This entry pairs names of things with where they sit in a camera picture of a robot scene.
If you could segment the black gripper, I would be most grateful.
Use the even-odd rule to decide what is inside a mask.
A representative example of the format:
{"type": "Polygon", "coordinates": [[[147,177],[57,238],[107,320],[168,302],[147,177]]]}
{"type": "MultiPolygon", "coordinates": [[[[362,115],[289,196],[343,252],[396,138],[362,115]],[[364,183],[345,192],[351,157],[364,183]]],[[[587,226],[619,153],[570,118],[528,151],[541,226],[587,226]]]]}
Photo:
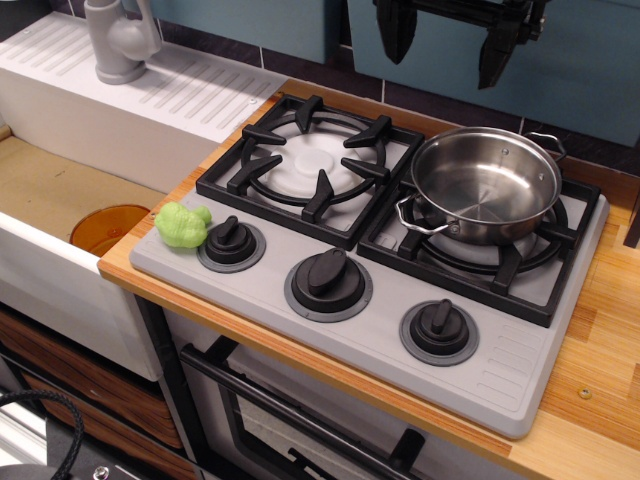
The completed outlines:
{"type": "Polygon", "coordinates": [[[547,1],[396,1],[378,0],[376,20],[385,55],[399,64],[416,31],[417,12],[486,28],[479,60],[479,89],[494,87],[516,42],[537,40],[544,28],[547,1]]]}

